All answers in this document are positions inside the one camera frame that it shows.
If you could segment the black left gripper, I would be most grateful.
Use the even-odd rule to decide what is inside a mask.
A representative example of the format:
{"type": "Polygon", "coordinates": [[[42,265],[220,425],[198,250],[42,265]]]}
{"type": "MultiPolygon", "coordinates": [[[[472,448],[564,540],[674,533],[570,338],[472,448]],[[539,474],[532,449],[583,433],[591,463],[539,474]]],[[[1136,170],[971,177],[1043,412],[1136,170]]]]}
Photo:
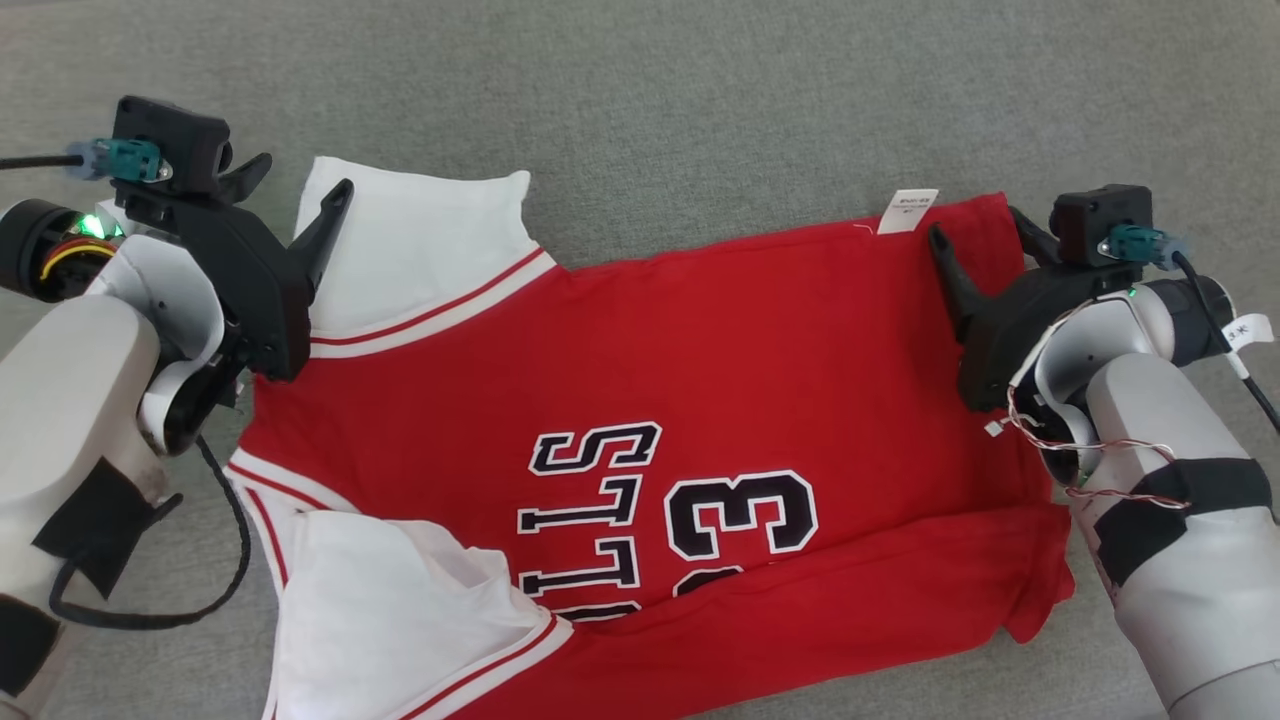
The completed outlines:
{"type": "Polygon", "coordinates": [[[218,192],[164,193],[119,190],[125,217],[175,238],[195,260],[239,325],[244,361],[271,380],[293,380],[308,360],[308,304],[316,297],[355,183],[339,181],[320,200],[319,214],[285,246],[253,213],[248,199],[273,167],[260,152],[218,177],[218,192]]]}

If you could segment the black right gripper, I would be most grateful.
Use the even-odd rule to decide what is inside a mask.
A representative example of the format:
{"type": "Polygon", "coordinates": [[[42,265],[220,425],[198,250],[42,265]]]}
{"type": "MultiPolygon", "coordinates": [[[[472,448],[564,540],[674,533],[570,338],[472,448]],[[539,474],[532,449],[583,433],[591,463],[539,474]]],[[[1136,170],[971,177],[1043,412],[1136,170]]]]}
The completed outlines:
{"type": "Polygon", "coordinates": [[[1024,255],[1038,268],[1020,274],[1004,292],[982,292],[961,264],[940,223],[928,245],[954,338],[963,346],[957,392],[974,413],[1005,405],[1006,388],[1046,329],[1060,316],[1105,293],[1126,290],[1143,277],[1140,264],[1060,264],[1060,242],[1018,208],[1009,211],[1024,255]]]}

